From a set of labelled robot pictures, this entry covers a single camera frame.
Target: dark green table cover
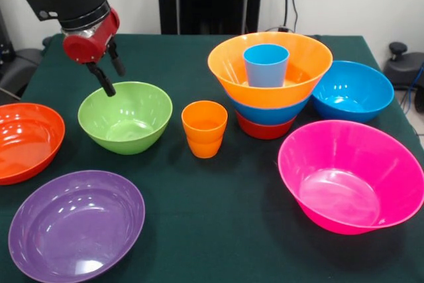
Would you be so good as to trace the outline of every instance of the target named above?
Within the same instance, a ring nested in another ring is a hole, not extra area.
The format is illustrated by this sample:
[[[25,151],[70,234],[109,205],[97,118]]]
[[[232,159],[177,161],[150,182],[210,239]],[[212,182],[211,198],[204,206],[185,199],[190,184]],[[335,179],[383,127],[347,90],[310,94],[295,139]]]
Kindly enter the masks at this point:
[[[146,152],[120,156],[95,144],[79,127],[77,111],[98,88],[70,61],[55,36],[25,101],[57,110],[66,123],[53,163],[35,178],[0,187],[0,282],[32,282],[13,264],[9,224],[24,199],[47,181],[76,170],[108,170],[134,182],[146,202],[146,222],[130,253],[94,282],[424,282],[424,210],[403,225],[342,236],[312,223],[280,180],[282,139],[259,141],[236,124],[233,108],[207,67],[207,56],[227,36],[120,35],[127,76],[164,89],[174,114],[162,138]],[[377,68],[360,36],[322,36],[335,60]],[[219,154],[196,159],[187,147],[180,114],[188,103],[211,99],[229,110]],[[294,129],[319,116],[309,104]],[[401,141],[424,164],[424,152],[398,103],[369,123]]]

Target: floor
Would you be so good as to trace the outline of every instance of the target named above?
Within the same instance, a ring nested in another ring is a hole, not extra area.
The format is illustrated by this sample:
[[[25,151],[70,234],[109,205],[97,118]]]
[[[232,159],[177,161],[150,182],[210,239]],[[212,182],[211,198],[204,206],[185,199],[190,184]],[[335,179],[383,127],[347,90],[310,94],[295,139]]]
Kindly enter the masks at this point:
[[[405,94],[405,91],[395,91],[395,97],[399,103],[401,102],[404,94]],[[417,133],[419,135],[420,134],[423,135],[423,136],[420,136],[419,139],[421,141],[421,145],[424,148],[424,113],[420,114],[415,110],[415,106],[413,104],[414,98],[415,98],[415,93],[412,92],[411,109],[407,112],[406,118],[411,123],[412,127],[417,131]]]

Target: red robot arm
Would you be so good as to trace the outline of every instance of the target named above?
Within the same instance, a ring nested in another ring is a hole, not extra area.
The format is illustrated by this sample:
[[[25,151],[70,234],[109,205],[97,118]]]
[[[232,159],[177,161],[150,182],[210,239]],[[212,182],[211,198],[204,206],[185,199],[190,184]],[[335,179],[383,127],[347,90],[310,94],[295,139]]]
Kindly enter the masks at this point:
[[[74,61],[85,64],[108,96],[115,89],[97,63],[109,53],[120,76],[125,68],[116,51],[119,17],[107,0],[27,0],[39,20],[57,19],[65,35],[64,50]]]

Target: orange bowl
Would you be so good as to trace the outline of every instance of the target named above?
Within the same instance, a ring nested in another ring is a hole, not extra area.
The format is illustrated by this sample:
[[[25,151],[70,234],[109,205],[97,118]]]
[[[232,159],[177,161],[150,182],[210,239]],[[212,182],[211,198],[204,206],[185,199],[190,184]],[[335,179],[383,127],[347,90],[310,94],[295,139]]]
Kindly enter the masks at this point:
[[[32,103],[0,106],[0,185],[23,182],[58,152],[65,123],[53,109]]]
[[[272,43],[290,52],[282,87],[250,87],[247,84],[243,52],[257,44]],[[208,57],[212,73],[227,93],[239,103],[262,108],[290,106],[309,97],[333,55],[321,42],[287,32],[258,32],[236,36],[216,46]]]

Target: wall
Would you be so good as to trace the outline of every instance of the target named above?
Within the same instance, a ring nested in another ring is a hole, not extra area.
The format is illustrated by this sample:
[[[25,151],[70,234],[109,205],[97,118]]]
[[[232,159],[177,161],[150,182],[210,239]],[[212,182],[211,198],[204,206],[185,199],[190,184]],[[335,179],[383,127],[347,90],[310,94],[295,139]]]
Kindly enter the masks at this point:
[[[296,0],[297,32],[303,34],[361,34],[382,66],[388,44],[405,42],[424,51],[424,0]],[[284,0],[262,0],[260,30],[284,19]],[[292,28],[294,13],[288,25]]]
[[[122,33],[160,33],[158,0],[108,0],[121,18]],[[41,47],[44,37],[60,32],[57,21],[40,23],[25,0],[0,0],[16,48]]]
[[[120,32],[160,33],[158,0],[109,0],[118,10]],[[296,0],[297,31],[304,34],[362,34],[382,65],[387,45],[404,41],[410,50],[424,51],[424,0]],[[11,38],[17,48],[40,46],[59,32],[56,21],[40,23],[25,0],[0,0]],[[259,29],[278,26],[284,0],[262,0]],[[293,24],[293,13],[289,25]]]

